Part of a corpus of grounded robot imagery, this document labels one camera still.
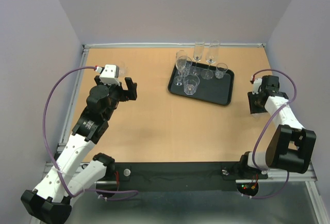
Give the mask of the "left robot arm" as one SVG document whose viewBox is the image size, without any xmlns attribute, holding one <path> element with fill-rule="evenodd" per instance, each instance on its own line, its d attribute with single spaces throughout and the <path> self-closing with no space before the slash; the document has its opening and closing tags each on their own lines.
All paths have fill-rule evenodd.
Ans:
<svg viewBox="0 0 330 224">
<path fill-rule="evenodd" d="M 87 106 L 72 129 L 69 140 L 51 170 L 33 189 L 26 190 L 21 201 L 28 213 L 44 223 L 65 223 L 78 197 L 99 179 L 119 180 L 114 158 L 99 153 L 80 173 L 76 173 L 85 156 L 98 143 L 109 127 L 113 112 L 120 102 L 137 99 L 137 83 L 125 78 L 121 83 L 105 84 L 99 76 L 91 88 Z"/>
</svg>

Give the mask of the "faceted tumbler glass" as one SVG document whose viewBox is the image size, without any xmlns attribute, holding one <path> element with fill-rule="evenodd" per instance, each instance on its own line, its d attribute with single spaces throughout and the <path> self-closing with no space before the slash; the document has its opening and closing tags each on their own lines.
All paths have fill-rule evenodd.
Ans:
<svg viewBox="0 0 330 224">
<path fill-rule="evenodd" d="M 185 68 L 182 71 L 182 76 L 183 77 L 190 74 L 191 66 L 192 66 L 192 59 L 190 57 L 187 57 Z"/>
</svg>

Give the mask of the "etched stemmed glass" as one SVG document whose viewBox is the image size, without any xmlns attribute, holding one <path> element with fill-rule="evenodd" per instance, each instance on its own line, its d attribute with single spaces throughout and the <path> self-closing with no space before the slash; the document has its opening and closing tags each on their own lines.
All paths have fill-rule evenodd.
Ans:
<svg viewBox="0 0 330 224">
<path fill-rule="evenodd" d="M 205 41 L 204 40 L 198 40 L 195 42 L 194 45 L 194 53 L 193 53 L 193 61 L 194 61 L 194 66 L 191 68 L 190 73 L 198 76 L 200 74 L 200 69 L 197 67 L 197 63 L 202 59 L 203 56 L 203 51 L 205 47 Z"/>
</svg>

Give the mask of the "tall champagne flute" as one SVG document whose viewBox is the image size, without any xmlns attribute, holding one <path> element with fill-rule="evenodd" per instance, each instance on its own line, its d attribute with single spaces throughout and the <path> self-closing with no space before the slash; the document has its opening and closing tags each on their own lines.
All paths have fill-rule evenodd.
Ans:
<svg viewBox="0 0 330 224">
<path fill-rule="evenodd" d="M 209 80 L 213 78 L 213 72 L 210 70 L 210 66 L 217 62 L 219 57 L 219 48 L 220 42 L 218 40 L 212 40 L 206 55 L 208 67 L 201 72 L 201 77 L 203 79 Z"/>
</svg>

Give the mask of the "clear wine glass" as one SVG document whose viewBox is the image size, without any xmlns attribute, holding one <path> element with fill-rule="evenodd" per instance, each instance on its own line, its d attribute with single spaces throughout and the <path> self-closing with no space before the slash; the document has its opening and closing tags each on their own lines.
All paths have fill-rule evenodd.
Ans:
<svg viewBox="0 0 330 224">
<path fill-rule="evenodd" d="M 186 63 L 187 63 L 187 53 L 184 50 L 179 50 L 176 53 L 176 62 L 175 62 L 178 76 L 176 76 L 174 79 L 174 83 L 177 86 L 181 86 L 183 84 L 182 78 L 181 78 L 181 73 L 184 70 L 184 68 L 186 67 Z"/>
</svg>

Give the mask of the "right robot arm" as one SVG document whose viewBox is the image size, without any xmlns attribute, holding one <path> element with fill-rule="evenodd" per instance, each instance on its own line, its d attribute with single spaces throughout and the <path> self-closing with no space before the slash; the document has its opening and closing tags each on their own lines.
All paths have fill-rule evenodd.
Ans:
<svg viewBox="0 0 330 224">
<path fill-rule="evenodd" d="M 255 172 L 281 169 L 304 174 L 310 164 L 317 136 L 297 120 L 286 93 L 280 91 L 279 77 L 252 77 L 252 91 L 247 94 L 250 113 L 269 113 L 276 131 L 264 152 L 245 152 L 237 165 L 240 176 L 248 178 Z"/>
</svg>

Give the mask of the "large faceted tumbler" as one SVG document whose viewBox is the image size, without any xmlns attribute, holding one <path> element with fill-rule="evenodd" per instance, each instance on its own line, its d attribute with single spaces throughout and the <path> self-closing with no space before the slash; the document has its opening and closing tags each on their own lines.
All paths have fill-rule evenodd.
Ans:
<svg viewBox="0 0 330 224">
<path fill-rule="evenodd" d="M 184 93 L 186 95 L 194 95 L 200 84 L 200 78 L 196 75 L 189 74 L 184 78 Z"/>
</svg>

